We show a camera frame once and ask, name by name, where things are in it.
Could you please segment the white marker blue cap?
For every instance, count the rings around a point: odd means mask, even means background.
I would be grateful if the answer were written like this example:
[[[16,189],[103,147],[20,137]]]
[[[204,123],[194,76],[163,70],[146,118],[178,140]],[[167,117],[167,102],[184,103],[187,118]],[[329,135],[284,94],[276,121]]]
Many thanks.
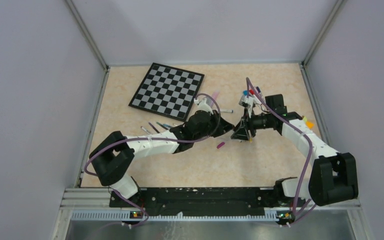
[[[220,112],[232,114],[234,111],[232,109],[221,109]]]

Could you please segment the green gel pen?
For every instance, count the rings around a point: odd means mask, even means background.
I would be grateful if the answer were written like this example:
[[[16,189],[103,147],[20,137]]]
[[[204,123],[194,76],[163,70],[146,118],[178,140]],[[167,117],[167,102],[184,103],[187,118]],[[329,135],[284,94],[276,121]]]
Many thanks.
[[[156,122],[156,124],[157,124],[158,126],[160,126],[161,128],[163,128],[164,130],[168,130],[168,129],[169,129],[168,127],[164,126],[163,124],[161,124],[161,123],[159,123],[159,122]]]

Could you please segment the purple gel pen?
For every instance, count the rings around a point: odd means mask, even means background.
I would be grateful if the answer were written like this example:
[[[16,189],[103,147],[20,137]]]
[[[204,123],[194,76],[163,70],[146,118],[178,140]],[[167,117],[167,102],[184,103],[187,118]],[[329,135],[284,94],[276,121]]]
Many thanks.
[[[160,131],[151,122],[148,122],[148,124],[156,133],[160,133]]]

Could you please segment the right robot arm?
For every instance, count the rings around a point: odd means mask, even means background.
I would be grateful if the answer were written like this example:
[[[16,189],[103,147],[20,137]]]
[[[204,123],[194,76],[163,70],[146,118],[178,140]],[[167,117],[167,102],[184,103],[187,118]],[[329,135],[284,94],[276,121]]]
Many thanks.
[[[319,138],[303,117],[287,110],[282,94],[266,96],[264,102],[255,94],[243,95],[239,105],[244,113],[231,139],[249,141],[258,130],[273,129],[306,157],[304,169],[311,167],[308,178],[289,177],[276,181],[273,200],[277,205],[287,206],[293,199],[303,199],[326,206],[358,197],[355,157],[349,152],[339,152]]]

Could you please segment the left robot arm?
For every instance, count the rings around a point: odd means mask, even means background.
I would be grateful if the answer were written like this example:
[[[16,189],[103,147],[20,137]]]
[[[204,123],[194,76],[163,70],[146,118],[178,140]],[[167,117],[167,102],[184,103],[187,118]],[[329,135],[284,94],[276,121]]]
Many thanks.
[[[139,186],[127,174],[134,160],[159,154],[177,154],[191,149],[194,143],[217,138],[235,126],[213,110],[198,110],[186,122],[164,132],[145,136],[124,136],[114,131],[89,155],[88,163],[104,187],[121,195],[129,207],[140,202]]]

